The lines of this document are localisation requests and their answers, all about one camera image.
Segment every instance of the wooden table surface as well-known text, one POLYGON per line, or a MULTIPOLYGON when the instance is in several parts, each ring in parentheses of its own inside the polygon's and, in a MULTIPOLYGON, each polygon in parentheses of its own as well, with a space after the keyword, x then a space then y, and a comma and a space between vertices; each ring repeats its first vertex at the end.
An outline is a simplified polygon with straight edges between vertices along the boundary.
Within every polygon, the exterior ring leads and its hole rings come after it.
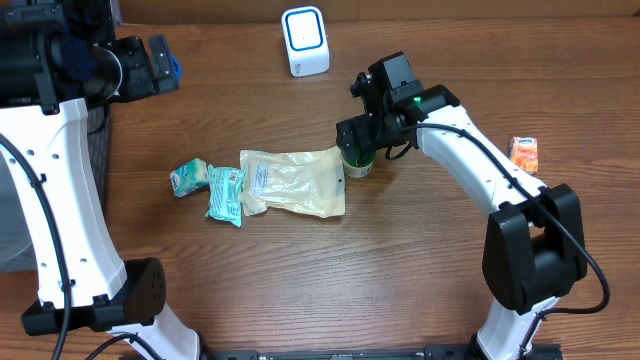
MULTIPOLYGON (((210 345, 259 351, 466 343, 491 302, 481 272, 486 219, 446 171, 413 151, 382 154, 347 181, 347 210, 319 219, 278 209, 241 229, 206 219, 208 192, 172 196, 169 172, 199 157, 238 166, 243 149, 323 150, 358 115, 347 87, 404 51, 427 86, 445 84, 506 151, 536 136, 538 176, 582 203, 587 247, 610 281, 610 307, 553 315, 536 340, 567 359, 637 359, 640 351, 640 19, 528 19, 327 24, 331 70, 293 79, 279 24, 127 26, 164 33, 184 69, 180 91, 113 106, 107 222, 123 258, 160 258, 168 303, 210 345)), ((20 314, 35 272, 0 275, 0 358, 47 359, 20 314)), ((601 298, 590 271, 562 300, 601 298)), ((72 332, 63 358, 108 338, 72 332)), ((130 354, 113 346, 104 359, 130 354)))

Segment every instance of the gray object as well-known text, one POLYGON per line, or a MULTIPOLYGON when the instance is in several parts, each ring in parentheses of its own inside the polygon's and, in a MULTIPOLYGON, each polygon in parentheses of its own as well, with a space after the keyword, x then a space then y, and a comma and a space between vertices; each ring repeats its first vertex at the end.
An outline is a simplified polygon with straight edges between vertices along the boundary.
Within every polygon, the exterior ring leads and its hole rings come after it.
MULTIPOLYGON (((98 130, 88 135, 89 160, 96 181, 98 197, 105 209, 107 187, 107 165, 111 123, 109 110, 102 108, 89 111, 87 128, 98 130)), ((0 155, 0 272, 32 270, 36 268, 35 253, 27 228, 22 206, 7 164, 0 155)))

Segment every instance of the black cable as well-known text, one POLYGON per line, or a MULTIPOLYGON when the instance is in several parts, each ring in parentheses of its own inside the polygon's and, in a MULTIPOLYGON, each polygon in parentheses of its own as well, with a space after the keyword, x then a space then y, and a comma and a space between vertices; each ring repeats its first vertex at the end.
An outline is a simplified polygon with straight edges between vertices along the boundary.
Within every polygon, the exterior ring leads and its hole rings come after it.
POLYGON ((62 251, 62 242, 60 241, 60 232, 58 231, 58 226, 56 225, 56 220, 53 217, 53 211, 51 210, 51 205, 49 204, 49 200, 47 199, 47 195, 42 188, 42 182, 36 175, 35 171, 27 160, 22 156, 20 151, 16 149, 15 146, 2 134, 0 134, 0 145, 4 146, 5 149, 13 156, 15 161, 20 164, 22 170, 24 170, 25 174, 27 174, 27 178, 29 178, 29 182, 31 183, 31 187, 36 192, 38 196, 38 200, 40 200, 40 205, 42 206, 42 211, 44 212, 44 216, 47 219, 47 224, 49 226, 49 232, 51 233, 51 239, 53 241, 53 248, 56 252, 56 260, 58 262, 58 270, 60 271, 60 280, 62 282, 62 292, 64 293, 64 314, 62 319, 62 327, 60 328, 60 334, 58 335, 58 342, 56 343, 56 347, 53 351, 53 355, 51 359, 57 360, 60 358, 60 354, 62 354, 62 347, 64 346, 64 341, 67 338, 67 333, 69 332, 69 325, 71 323, 71 282, 69 281, 69 272, 67 271, 67 263, 64 258, 64 252, 62 251))
POLYGON ((391 156, 391 149, 393 149, 393 146, 389 146, 387 148, 387 151, 384 153, 384 158, 387 160, 398 160, 401 157, 404 156, 404 154, 406 154, 407 152, 409 152, 409 150, 411 150, 411 144, 407 144, 407 146, 405 146, 404 149, 402 149, 402 151, 400 151, 397 155, 390 157, 391 156))
POLYGON ((114 336, 111 339, 105 341, 102 345, 98 346, 98 348, 95 349, 91 353, 91 355, 87 356, 87 360, 95 359, 106 348, 124 339, 129 339, 131 344, 133 344, 134 342, 137 342, 138 344, 140 344, 140 346, 142 346, 142 348, 149 354, 149 356, 153 358, 153 360, 164 360, 160 357, 160 355, 158 355, 157 352, 155 352, 155 350, 153 350, 153 348, 151 348, 151 346, 146 341, 142 340, 142 338, 139 337, 137 334, 131 334, 131 333, 114 336))
POLYGON ((102 122, 100 122, 100 125, 98 125, 97 128, 91 131, 87 131, 87 135, 97 134, 107 128, 107 124, 109 123, 109 120, 111 118, 111 110, 109 105, 108 104, 104 105, 103 110, 104 110, 104 116, 102 117, 102 122))
POLYGON ((531 323, 531 326, 529 327, 529 330, 527 331, 527 334, 525 335, 525 338, 524 338, 522 344, 520 345, 518 359, 521 359, 523 357, 524 352, 526 351, 527 344, 529 343, 529 341, 531 341, 531 339, 533 337, 533 334, 535 333, 535 331, 536 331, 536 329, 538 327, 538 324, 540 323, 541 320, 543 320, 545 318, 546 315, 549 315, 549 314, 595 314, 595 313, 597 313, 599 311, 602 311, 604 308, 607 307, 607 305, 609 304, 609 300, 611 299, 611 290, 609 289, 609 283, 607 282, 607 279, 604 276, 604 273, 602 272, 602 269, 600 269, 600 266, 598 266, 598 263, 593 259, 593 257, 591 257, 589 252, 580 243, 578 243, 578 241, 560 223, 560 221, 558 221, 558 219, 556 219, 556 217, 553 216, 553 214, 551 214, 549 212, 549 210, 547 210, 544 206, 542 206, 540 204, 540 202, 538 201, 538 199, 533 197, 533 195, 531 195, 527 190, 525 190, 522 187, 522 185, 520 185, 520 183, 518 182, 518 179, 516 179, 515 177, 511 176, 509 171, 507 171, 507 169, 504 166, 502 166, 502 164, 495 157, 495 155, 480 140, 478 140, 473 135, 469 134, 466 130, 458 129, 458 128, 453 127, 453 126, 440 125, 440 124, 425 124, 425 123, 422 123, 422 124, 417 124, 417 125, 411 125, 411 126, 407 126, 407 127, 402 128, 402 129, 396 130, 396 131, 392 132, 392 134, 402 133, 402 132, 411 131, 411 130, 414 130, 414 129, 421 129, 421 128, 439 129, 439 130, 452 132, 452 133, 458 134, 460 137, 466 138, 467 140, 471 141, 474 145, 476 145, 487 156, 487 158, 489 158, 489 160, 498 169, 498 171, 500 171, 500 173, 502 173, 502 175, 505 177, 505 179, 507 179, 509 181, 509 183, 511 183, 511 185, 513 185, 513 187, 518 190, 518 192, 520 192, 524 197, 526 197, 527 200, 529 200, 533 204, 533 206, 538 211, 540 211, 540 213, 542 213, 542 215, 551 224, 553 224, 553 226, 556 229, 558 229, 562 233, 562 235, 564 237, 566 237, 567 239, 569 239, 571 241, 571 243, 573 243, 573 245, 576 247, 576 249, 578 249, 580 254, 587 260, 587 262, 589 263, 589 265, 591 266, 591 268, 595 272, 596 276, 598 277, 598 280, 600 281, 600 285, 602 286, 603 295, 602 295, 602 301, 598 305, 590 307, 590 308, 582 308, 582 309, 561 308, 561 307, 556 308, 556 307, 553 307, 551 309, 543 310, 543 311, 540 311, 539 313, 537 313, 536 314, 536 318, 531 323))

